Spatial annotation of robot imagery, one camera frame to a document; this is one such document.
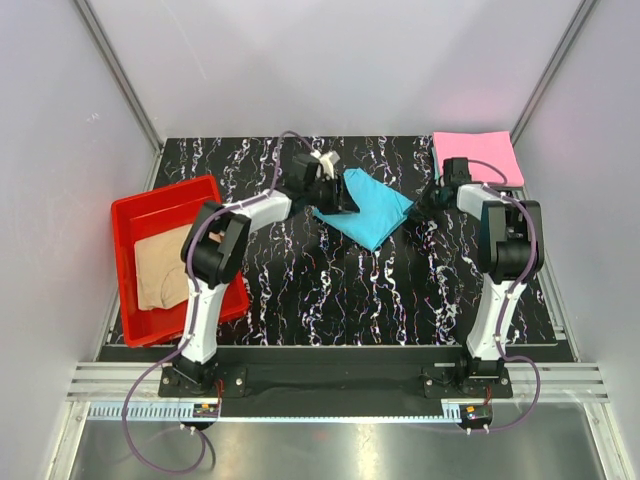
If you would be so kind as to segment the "turquoise t shirt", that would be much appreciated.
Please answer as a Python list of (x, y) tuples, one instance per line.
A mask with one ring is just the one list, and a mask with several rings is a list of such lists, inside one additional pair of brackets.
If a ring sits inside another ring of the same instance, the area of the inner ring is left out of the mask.
[(347, 169), (343, 178), (359, 211), (328, 215), (315, 209), (313, 214), (373, 252), (407, 219), (413, 202), (362, 169)]

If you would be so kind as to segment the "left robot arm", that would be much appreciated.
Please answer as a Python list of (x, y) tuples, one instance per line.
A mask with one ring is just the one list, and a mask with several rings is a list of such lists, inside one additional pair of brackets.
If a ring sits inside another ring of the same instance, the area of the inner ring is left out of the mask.
[(217, 329), (224, 295), (242, 267), (249, 236), (312, 206), (323, 214), (357, 213), (337, 152), (298, 154), (273, 188), (229, 204), (207, 201), (181, 250), (188, 278), (185, 327), (172, 358), (181, 384), (196, 396), (215, 386)]

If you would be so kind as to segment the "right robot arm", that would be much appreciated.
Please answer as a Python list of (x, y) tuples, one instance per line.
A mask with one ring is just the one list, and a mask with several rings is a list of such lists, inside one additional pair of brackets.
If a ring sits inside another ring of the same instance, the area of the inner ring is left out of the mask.
[(483, 287), (476, 319), (462, 353), (449, 367), (423, 369), (425, 395), (485, 398), (496, 390), (511, 395), (506, 340), (517, 303), (544, 265), (542, 210), (535, 200), (518, 200), (505, 183), (489, 185), (472, 178), (480, 160), (450, 157), (439, 178), (426, 187), (408, 210), (412, 219), (456, 209), (480, 222), (476, 266)]

